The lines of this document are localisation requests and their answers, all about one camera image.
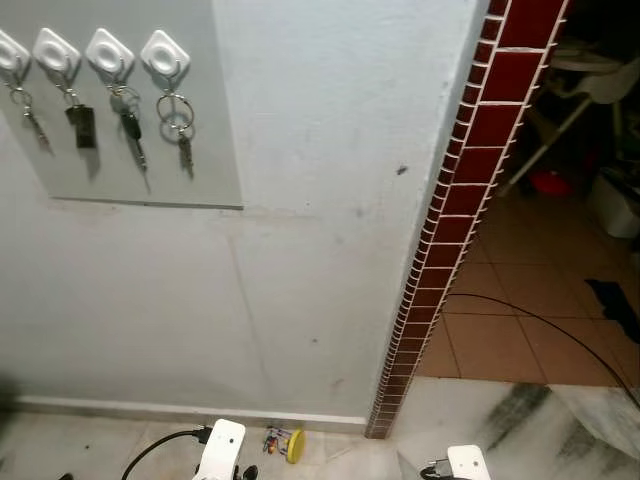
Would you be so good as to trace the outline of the black cloth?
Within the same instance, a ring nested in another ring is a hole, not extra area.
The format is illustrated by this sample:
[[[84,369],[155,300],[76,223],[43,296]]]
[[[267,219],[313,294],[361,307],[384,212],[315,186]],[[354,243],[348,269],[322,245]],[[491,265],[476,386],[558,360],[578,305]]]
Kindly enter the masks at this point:
[[[591,288],[596,301],[602,307],[602,314],[607,319],[621,326],[623,333],[632,343],[640,343],[639,315],[631,303],[620,283],[603,282],[598,279],[585,279]]]

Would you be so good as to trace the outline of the white plastic bin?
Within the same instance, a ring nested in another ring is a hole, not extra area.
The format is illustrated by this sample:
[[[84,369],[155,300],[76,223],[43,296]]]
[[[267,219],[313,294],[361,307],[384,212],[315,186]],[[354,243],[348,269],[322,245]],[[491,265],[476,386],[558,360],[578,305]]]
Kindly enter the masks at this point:
[[[639,236],[639,193],[612,169],[596,173],[588,193],[591,218],[608,236],[632,239]]]

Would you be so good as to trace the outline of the black-headed long key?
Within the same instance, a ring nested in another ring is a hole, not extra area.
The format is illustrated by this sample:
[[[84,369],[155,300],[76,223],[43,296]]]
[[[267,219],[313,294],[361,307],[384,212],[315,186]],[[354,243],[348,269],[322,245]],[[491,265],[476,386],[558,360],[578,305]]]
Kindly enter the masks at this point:
[[[131,150],[134,164],[136,164],[143,177],[146,177],[148,170],[147,157],[141,143],[141,124],[137,116],[140,95],[127,84],[109,84],[108,92],[110,93],[111,108],[119,116],[125,143]]]

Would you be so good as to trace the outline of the black key fob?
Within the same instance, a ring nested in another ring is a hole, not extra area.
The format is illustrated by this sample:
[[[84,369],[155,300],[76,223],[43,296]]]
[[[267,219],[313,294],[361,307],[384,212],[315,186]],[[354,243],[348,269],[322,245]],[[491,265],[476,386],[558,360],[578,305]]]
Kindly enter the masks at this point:
[[[97,148],[95,111],[79,99],[73,88],[60,84],[64,99],[68,101],[64,110],[74,137],[77,148]]]

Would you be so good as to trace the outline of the red bowl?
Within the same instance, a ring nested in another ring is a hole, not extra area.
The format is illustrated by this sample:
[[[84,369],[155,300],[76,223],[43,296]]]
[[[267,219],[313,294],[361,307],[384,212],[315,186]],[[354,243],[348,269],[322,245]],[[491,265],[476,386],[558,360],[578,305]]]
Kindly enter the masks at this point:
[[[571,196],[573,187],[558,172],[534,172],[527,175],[530,186],[539,195],[550,197]]]

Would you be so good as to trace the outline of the white high chair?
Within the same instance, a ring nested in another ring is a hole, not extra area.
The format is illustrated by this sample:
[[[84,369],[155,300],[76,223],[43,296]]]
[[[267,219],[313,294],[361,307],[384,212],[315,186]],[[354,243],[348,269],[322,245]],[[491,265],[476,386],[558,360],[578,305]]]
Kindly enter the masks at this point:
[[[499,196],[506,196],[526,177],[556,143],[559,137],[571,127],[591,105],[608,105],[611,108],[611,127],[614,141],[620,141],[623,133],[623,115],[621,102],[630,95],[640,78],[639,60],[623,63],[607,58],[588,46],[571,44],[564,49],[558,47],[550,55],[549,68],[552,69],[547,91],[561,99],[577,99],[577,105],[561,123],[553,123],[547,116],[534,109],[534,104],[543,95],[532,93],[527,106],[525,123],[538,132],[541,146],[515,173],[509,175],[506,183],[500,187]]]

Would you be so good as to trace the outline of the white square wall hook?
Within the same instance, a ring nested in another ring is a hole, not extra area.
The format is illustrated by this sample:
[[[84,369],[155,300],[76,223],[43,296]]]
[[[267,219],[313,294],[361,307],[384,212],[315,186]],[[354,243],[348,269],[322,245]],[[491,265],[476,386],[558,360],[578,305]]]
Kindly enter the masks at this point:
[[[106,84],[124,84],[134,65],[134,52],[105,28],[97,28],[84,47],[84,60]]]
[[[188,52],[164,29],[151,33],[140,51],[140,60],[150,72],[170,84],[178,83],[192,64]]]
[[[26,47],[0,29],[0,77],[6,83],[19,84],[26,78],[31,61]]]
[[[81,65],[81,51],[64,40],[54,29],[41,28],[33,42],[33,59],[50,74],[73,81]]]

